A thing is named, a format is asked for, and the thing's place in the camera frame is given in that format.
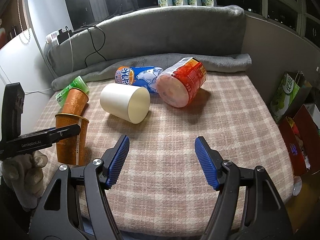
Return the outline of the white gloved left hand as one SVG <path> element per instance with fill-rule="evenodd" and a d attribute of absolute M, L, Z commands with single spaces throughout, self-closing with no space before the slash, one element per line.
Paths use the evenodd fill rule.
<path fill-rule="evenodd" d="M 38 199 L 44 191 L 43 168 L 48 158 L 40 151 L 17 155 L 1 161 L 1 174 L 25 210 L 37 207 Z"/>

